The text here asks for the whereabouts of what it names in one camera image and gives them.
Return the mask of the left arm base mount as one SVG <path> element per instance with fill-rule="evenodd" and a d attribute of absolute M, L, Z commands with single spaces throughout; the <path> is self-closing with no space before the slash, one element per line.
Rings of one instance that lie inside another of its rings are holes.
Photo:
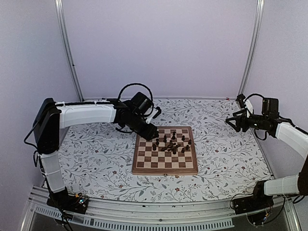
<path fill-rule="evenodd" d="M 47 205 L 62 211 L 86 214 L 89 197 L 82 193 L 69 194 L 67 188 L 60 192 L 50 192 Z"/>

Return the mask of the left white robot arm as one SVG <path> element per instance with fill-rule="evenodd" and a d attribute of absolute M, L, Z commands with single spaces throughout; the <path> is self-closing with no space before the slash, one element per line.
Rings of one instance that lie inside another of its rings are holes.
<path fill-rule="evenodd" d="M 71 197 L 66 194 L 64 180 L 58 158 L 60 130 L 84 124 L 117 124 L 118 131 L 128 127 L 147 141 L 158 134 L 152 119 L 161 114 L 161 108 L 153 99 L 137 92 L 132 99 L 121 101 L 101 99 L 78 103 L 57 103 L 46 98 L 33 122 L 32 129 L 24 138 L 24 144 L 36 149 L 37 161 L 46 179 L 53 201 L 61 208 L 71 205 Z"/>

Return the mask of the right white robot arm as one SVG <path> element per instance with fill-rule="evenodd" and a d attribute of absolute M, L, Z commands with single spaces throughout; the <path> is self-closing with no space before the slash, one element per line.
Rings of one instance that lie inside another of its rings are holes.
<path fill-rule="evenodd" d="M 279 178 L 273 180 L 258 181 L 253 190 L 253 196 L 249 198 L 249 206 L 253 210 L 259 210 L 267 203 L 268 197 L 283 196 L 307 196 L 308 194 L 308 133 L 295 125 L 289 118 L 282 117 L 279 113 L 279 100 L 276 98 L 261 97 L 261 113 L 254 113 L 249 97 L 243 94 L 237 96 L 236 101 L 240 110 L 234 112 L 232 117 L 225 122 L 237 132 L 246 132 L 249 129 L 264 131 L 265 136 L 276 139 L 275 145 L 282 144 L 281 148 L 274 151 L 290 151 L 295 154 L 298 173 L 288 170 Z"/>

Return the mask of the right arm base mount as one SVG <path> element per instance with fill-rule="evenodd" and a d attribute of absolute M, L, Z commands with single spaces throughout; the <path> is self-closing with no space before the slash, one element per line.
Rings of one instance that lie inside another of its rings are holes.
<path fill-rule="evenodd" d="M 273 196 L 265 195 L 264 185 L 264 180 L 258 181 L 252 193 L 238 193 L 230 200 L 230 208 L 233 209 L 237 215 L 261 209 L 269 209 L 269 211 L 263 211 L 259 214 L 252 214 L 248 216 L 248 221 L 255 226 L 266 223 L 274 205 Z"/>

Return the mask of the wooden chess board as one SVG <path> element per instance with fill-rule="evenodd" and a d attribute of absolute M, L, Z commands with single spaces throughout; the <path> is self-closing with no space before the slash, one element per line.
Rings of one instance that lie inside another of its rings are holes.
<path fill-rule="evenodd" d="M 172 140 L 172 133 L 176 132 L 176 139 Z M 179 127 L 158 127 L 159 145 L 156 145 L 156 139 L 147 141 L 146 139 L 136 137 L 135 151 L 132 164 L 132 174 L 148 176 L 192 176 L 198 173 L 197 155 L 194 144 L 193 132 L 190 126 Z M 163 142 L 164 135 L 167 136 L 167 142 Z M 188 141 L 192 140 L 189 150 L 182 154 L 182 148 L 185 149 Z M 163 147 L 169 144 L 180 144 L 176 148 L 177 153 L 161 152 Z M 156 145 L 156 151 L 152 150 L 152 145 Z"/>

